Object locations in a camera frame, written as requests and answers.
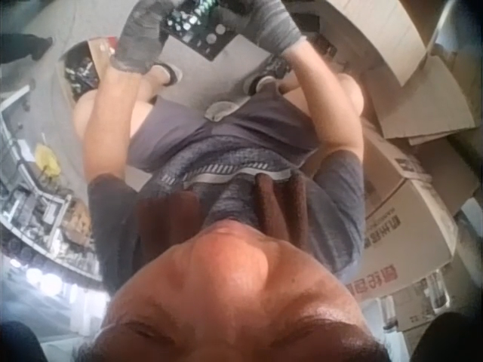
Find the gray shorts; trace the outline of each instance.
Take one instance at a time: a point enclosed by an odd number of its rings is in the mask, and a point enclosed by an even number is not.
[[[319,145],[309,117],[287,101],[274,84],[218,123],[199,111],[158,97],[131,140],[128,163],[151,173],[188,144],[213,135],[242,138],[248,147],[271,149],[297,166]]]

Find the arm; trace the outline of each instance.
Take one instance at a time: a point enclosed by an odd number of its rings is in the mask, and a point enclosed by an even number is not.
[[[100,84],[84,136],[84,171],[90,183],[109,173],[124,179],[131,115],[141,77],[158,59],[168,39],[162,19],[184,0],[139,0],[119,37]]]
[[[288,48],[283,55],[295,71],[315,132],[324,145],[321,156],[347,150],[362,161],[361,121],[336,76],[307,41]]]
[[[88,183],[103,173],[124,179],[131,115],[141,76],[112,66],[106,70],[84,136],[84,172]]]
[[[364,146],[359,117],[339,81],[307,42],[281,0],[240,0],[249,9],[237,14],[218,8],[220,19],[271,54],[286,57],[302,86],[323,157],[348,150],[362,160]]]

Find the hand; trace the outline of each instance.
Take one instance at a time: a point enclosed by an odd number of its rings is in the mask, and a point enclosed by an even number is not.
[[[161,21],[184,1],[139,0],[122,30],[112,66],[123,72],[146,74],[168,40],[168,34],[160,39]]]
[[[238,1],[248,9],[247,13],[237,14],[219,6],[221,22],[260,48],[280,55],[303,38],[281,0]]]

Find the person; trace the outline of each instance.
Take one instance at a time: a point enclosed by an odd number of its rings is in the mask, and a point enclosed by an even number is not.
[[[0,34],[0,63],[8,64],[31,56],[39,61],[52,47],[52,37],[39,38],[32,34]]]
[[[179,79],[160,63],[158,25],[181,0],[139,1],[99,90],[79,100],[112,300],[77,360],[389,360],[343,284],[365,228],[360,90],[329,70],[280,0],[240,1],[248,11],[218,8],[221,21],[294,73],[257,77],[256,94],[221,122],[148,102]],[[300,167],[314,152],[310,178]],[[127,164],[152,173],[139,192]]]

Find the floor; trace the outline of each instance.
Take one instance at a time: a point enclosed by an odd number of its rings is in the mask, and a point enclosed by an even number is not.
[[[136,2],[53,0],[36,14],[38,9],[35,6],[40,0],[31,0],[19,3],[2,26],[3,32],[21,30],[37,36],[54,37],[54,46],[39,62],[25,59],[2,66],[2,91],[35,79],[30,111],[17,107],[9,117],[10,122],[23,125],[18,137],[25,139],[31,150],[35,150],[37,143],[44,143],[54,150],[62,167],[63,183],[83,200],[87,199],[87,191],[82,176],[81,144],[71,124],[71,110],[61,93],[56,64],[67,50],[80,41],[118,35]],[[27,21],[28,24],[21,29],[20,24]],[[167,89],[163,97],[200,110],[206,110],[218,100],[235,100],[242,96],[243,80],[267,56],[265,51],[239,36],[214,62],[209,62],[170,38],[162,57],[182,69],[183,80]],[[138,173],[131,171],[129,174],[133,184],[145,180]]]

